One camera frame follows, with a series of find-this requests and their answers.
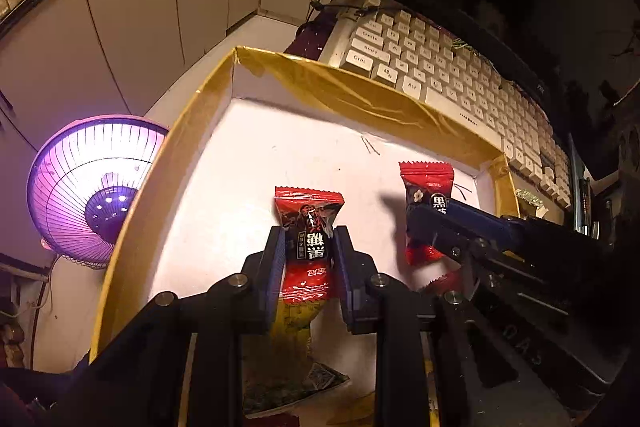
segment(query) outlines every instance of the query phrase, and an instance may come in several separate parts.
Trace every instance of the transparent packing tape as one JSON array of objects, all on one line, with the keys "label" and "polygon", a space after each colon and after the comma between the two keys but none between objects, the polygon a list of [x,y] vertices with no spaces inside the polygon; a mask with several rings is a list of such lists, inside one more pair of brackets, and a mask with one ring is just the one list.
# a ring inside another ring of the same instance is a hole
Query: transparent packing tape
[{"label": "transparent packing tape", "polygon": [[511,173],[502,152],[465,127],[378,82],[312,60],[253,48],[233,49],[211,72],[165,139],[130,209],[98,304],[91,359],[142,308],[158,255],[180,197],[225,110],[234,66],[269,74],[288,96],[320,112],[337,114],[438,155],[486,170],[494,182],[497,215],[519,216]]}]

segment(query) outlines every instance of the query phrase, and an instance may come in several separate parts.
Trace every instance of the snack package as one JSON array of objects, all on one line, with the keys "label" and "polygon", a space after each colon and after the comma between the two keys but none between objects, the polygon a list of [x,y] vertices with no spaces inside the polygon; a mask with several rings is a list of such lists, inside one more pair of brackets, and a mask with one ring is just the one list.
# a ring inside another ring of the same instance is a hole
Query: snack package
[{"label": "snack package", "polygon": [[311,321],[331,292],[332,226],[342,195],[276,187],[275,203],[287,260],[270,333],[243,339],[245,415],[272,414],[349,379],[311,354]]},{"label": "snack package", "polygon": [[[447,200],[453,188],[453,167],[444,162],[400,162],[400,176],[406,188],[407,210],[412,204],[430,204],[436,210],[447,212]],[[406,238],[404,250],[407,263],[420,266],[443,257],[431,245]]]}]

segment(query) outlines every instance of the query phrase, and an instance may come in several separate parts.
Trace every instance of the floor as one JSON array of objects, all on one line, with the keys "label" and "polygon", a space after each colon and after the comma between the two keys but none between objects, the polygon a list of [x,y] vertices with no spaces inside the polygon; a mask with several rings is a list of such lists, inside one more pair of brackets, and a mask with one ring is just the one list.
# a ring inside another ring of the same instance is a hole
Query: floor
[{"label": "floor", "polygon": [[[171,127],[206,76],[235,46],[282,52],[294,39],[296,27],[254,16],[194,64],[156,102],[147,118]],[[89,350],[104,271],[60,259],[52,274],[52,293],[40,310],[33,368],[60,373],[73,368]]]}]

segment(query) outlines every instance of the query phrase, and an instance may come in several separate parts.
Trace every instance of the red candy wrapper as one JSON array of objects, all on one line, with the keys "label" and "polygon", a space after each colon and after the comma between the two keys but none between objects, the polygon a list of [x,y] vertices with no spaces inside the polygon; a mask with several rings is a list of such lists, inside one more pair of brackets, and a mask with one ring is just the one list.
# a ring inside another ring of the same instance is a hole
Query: red candy wrapper
[{"label": "red candy wrapper", "polygon": [[286,230],[286,304],[329,298],[335,216],[344,204],[338,192],[276,187],[275,202]]},{"label": "red candy wrapper", "polygon": [[[400,162],[400,176],[406,187],[406,204],[431,204],[433,208],[446,213],[447,199],[453,188],[453,167],[444,162]],[[431,245],[406,238],[404,250],[407,263],[420,266],[432,263],[443,254]]]}]

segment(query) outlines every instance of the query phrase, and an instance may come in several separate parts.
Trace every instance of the metal screw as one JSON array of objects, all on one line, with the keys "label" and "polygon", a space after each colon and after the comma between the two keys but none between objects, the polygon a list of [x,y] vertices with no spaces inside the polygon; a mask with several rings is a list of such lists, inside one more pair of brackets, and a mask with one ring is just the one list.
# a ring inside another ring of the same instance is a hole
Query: metal screw
[{"label": "metal screw", "polygon": [[158,306],[168,306],[174,301],[174,299],[175,299],[175,296],[171,292],[161,292],[158,295],[156,295],[154,302]]},{"label": "metal screw", "polygon": [[448,291],[444,294],[444,299],[449,303],[457,306],[458,304],[462,304],[465,298],[462,296],[462,293],[456,292],[455,290]]},{"label": "metal screw", "polygon": [[244,273],[234,273],[233,275],[229,276],[229,279],[227,279],[227,281],[231,286],[241,288],[249,282],[249,277],[247,277]]},{"label": "metal screw", "polygon": [[384,288],[389,284],[389,276],[384,273],[376,273],[371,276],[371,284],[378,288]]}]

